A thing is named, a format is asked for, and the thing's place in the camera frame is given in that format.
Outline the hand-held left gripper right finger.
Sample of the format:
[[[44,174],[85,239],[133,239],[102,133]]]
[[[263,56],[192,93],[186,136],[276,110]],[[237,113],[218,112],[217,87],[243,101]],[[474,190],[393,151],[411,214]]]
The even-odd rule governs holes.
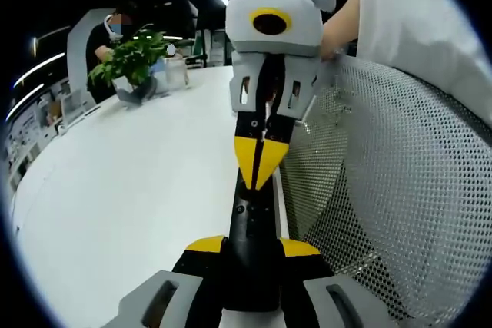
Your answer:
[[[336,275],[320,251],[281,238],[280,306],[286,327],[396,327],[387,305],[346,275]]]

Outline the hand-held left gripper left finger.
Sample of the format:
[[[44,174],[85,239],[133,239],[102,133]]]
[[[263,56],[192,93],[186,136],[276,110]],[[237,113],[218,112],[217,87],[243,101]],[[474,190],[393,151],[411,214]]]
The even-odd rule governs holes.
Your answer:
[[[218,327],[223,310],[227,237],[189,244],[171,271],[161,270],[124,296],[106,327]]]

